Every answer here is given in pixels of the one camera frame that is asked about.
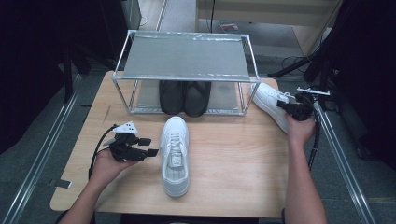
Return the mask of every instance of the forearm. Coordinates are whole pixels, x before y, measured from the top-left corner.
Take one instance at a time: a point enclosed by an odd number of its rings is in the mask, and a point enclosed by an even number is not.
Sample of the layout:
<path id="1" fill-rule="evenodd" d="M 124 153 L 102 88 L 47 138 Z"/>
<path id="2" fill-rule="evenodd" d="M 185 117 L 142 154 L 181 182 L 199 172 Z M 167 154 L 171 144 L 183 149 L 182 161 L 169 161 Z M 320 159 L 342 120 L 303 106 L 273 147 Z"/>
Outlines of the forearm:
<path id="1" fill-rule="evenodd" d="M 304 148 L 289 143 L 285 217 L 290 223 L 326 223 L 323 203 L 308 169 Z"/>
<path id="2" fill-rule="evenodd" d="M 93 210 L 103 187 L 88 183 L 60 223 L 90 223 Z"/>

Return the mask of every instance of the desk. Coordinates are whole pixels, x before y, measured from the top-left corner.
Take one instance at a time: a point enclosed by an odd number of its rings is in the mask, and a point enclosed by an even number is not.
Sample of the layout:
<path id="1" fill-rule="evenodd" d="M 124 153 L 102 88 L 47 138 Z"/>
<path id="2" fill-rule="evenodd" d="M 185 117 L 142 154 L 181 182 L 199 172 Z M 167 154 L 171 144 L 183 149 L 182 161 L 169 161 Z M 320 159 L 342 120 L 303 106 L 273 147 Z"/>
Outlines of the desk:
<path id="1" fill-rule="evenodd" d="M 138 137 L 160 144 L 169 115 L 129 115 L 108 72 L 62 175 L 69 189 L 57 188 L 50 202 L 63 211 L 73 204 L 88 181 L 92 153 L 113 124 L 132 120 Z M 273 79 L 265 82 L 277 88 Z M 132 81 L 121 82 L 132 89 Z M 244 117 L 203 115 L 186 120 L 190 130 L 190 189 L 169 197 L 161 178 L 161 155 L 125 170 L 102 193 L 96 211 L 134 214 L 280 217 L 287 183 L 287 136 L 272 118 L 252 104 Z M 105 141 L 114 134 L 107 135 Z"/>
<path id="2" fill-rule="evenodd" d="M 342 0 L 218 0 L 214 20 L 292 25 L 306 56 L 331 26 Z M 196 22 L 209 19 L 213 0 L 196 0 Z"/>

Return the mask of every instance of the gray floor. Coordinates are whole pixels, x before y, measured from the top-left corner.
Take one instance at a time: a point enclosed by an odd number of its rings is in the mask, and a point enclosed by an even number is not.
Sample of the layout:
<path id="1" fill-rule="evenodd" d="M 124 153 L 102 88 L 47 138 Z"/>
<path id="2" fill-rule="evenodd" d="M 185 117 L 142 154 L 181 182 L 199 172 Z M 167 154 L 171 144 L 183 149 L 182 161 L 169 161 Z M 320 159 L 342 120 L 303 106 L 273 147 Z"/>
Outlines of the gray floor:
<path id="1" fill-rule="evenodd" d="M 162 31 L 189 31 L 188 29 L 191 29 L 191 18 L 184 15 L 188 13 L 186 8 L 190 8 L 191 5 L 189 5 L 189 1 L 182 2 L 168 1 L 161 26 Z M 163 1 L 150 3 L 149 7 L 142 6 L 143 16 L 155 6 L 163 5 Z M 156 26 L 156 20 L 159 18 L 149 14 L 147 14 L 147 18 L 147 23 L 141 28 L 155 29 L 153 27 Z M 214 25 L 214 32 L 221 33 L 222 30 L 216 21 Z M 295 57 L 302 56 L 294 33 L 289 26 L 248 22 L 236 22 L 236 25 L 241 33 L 251 36 L 259 73 L 263 77 L 265 74 L 276 72 L 293 63 Z M 206 21 L 200 21 L 200 32 L 207 31 Z M 25 195 L 28 198 L 27 204 L 21 206 L 24 209 L 21 216 L 15 219 L 17 220 L 15 223 L 53 223 L 60 215 L 60 212 L 50 209 L 50 199 L 55 191 L 55 187 L 50 182 L 62 175 L 84 119 L 89 113 L 87 105 L 92 103 L 103 76 L 108 70 L 96 61 L 91 61 L 91 64 L 92 70 L 88 76 L 82 75 L 82 85 L 78 91 L 76 102 L 71 108 L 62 131 L 57 136 L 56 142 L 54 142 L 53 150 L 35 183 L 34 190 Z M 308 84 L 312 84 L 303 81 L 303 71 L 304 68 L 301 68 L 277 78 L 280 90 L 295 93 L 297 87 L 306 87 Z M 62 104 L 63 97 L 64 90 L 60 90 L 30 126 L 21 141 L 0 155 L 1 220 L 6 217 L 23 180 L 46 142 L 52 124 L 64 106 Z M 394 213 L 396 211 L 396 172 L 382 161 L 360 159 L 340 115 L 336 112 L 329 112 L 328 115 L 376 223 L 394 223 L 396 220 L 396 213 Z M 310 146 L 308 144 L 306 149 L 307 155 L 309 155 Z M 325 204 L 329 223 L 362 223 L 324 133 L 320 137 L 312 175 Z M 97 214 L 97 223 L 118 223 L 119 219 L 119 214 Z M 266 218 L 262 218 L 260 221 L 260 223 L 278 222 L 278 219 Z"/>

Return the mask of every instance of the white shoe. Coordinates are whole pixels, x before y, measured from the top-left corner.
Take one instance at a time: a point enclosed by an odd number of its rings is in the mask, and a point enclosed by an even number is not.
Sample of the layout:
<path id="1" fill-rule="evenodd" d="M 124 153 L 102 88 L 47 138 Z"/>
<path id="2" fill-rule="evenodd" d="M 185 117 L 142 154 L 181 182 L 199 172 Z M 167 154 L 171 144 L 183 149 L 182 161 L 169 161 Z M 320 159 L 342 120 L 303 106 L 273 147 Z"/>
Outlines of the white shoe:
<path id="1" fill-rule="evenodd" d="M 253 93 L 256 84 L 250 87 L 250 96 Z M 288 132 L 288 122 L 285 119 L 285 110 L 276 105 L 277 101 L 289 103 L 289 93 L 277 91 L 266 83 L 261 83 L 253 97 L 253 102 L 263 111 L 267 112 L 282 129 L 283 132 Z"/>
<path id="2" fill-rule="evenodd" d="M 163 126 L 162 153 L 163 186 L 172 197 L 182 196 L 189 189 L 189 129 L 181 117 L 172 117 Z"/>

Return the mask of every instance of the shoe rack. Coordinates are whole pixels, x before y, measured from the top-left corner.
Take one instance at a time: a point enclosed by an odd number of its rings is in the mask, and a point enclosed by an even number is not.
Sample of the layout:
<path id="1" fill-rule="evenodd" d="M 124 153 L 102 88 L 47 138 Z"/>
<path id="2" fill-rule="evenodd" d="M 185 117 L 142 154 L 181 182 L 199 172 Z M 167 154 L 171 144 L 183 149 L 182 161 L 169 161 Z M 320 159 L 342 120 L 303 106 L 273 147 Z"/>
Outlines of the shoe rack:
<path id="1" fill-rule="evenodd" d="M 128 31 L 112 80 L 130 114 L 163 113 L 159 81 L 175 80 L 212 83 L 204 115 L 245 116 L 244 83 L 261 83 L 248 35 L 142 30 Z"/>

